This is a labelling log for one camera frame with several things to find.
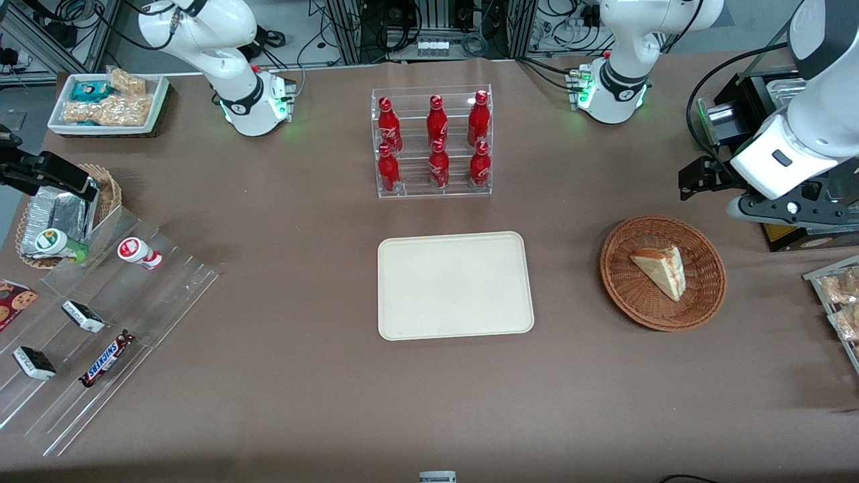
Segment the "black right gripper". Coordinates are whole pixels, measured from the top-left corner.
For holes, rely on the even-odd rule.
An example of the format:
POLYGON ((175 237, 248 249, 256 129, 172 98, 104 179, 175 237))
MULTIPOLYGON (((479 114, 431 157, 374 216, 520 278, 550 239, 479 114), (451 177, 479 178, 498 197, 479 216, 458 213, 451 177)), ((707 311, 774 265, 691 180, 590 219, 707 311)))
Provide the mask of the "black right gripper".
POLYGON ((62 189, 83 201, 92 201, 90 174, 60 156, 41 152, 40 157, 2 158, 3 186, 9 186, 24 195, 36 195, 41 187, 40 181, 43 186, 62 189))

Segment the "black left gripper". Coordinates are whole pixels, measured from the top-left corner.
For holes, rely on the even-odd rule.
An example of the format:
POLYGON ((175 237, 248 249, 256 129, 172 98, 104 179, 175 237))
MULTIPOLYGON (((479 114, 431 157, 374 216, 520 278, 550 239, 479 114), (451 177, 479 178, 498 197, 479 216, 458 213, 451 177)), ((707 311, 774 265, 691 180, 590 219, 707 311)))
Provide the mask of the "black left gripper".
POLYGON ((680 200, 688 201, 697 193, 742 190, 743 178, 731 167, 730 162, 700 156, 694 161, 694 168, 682 168, 678 172, 678 189, 680 200))

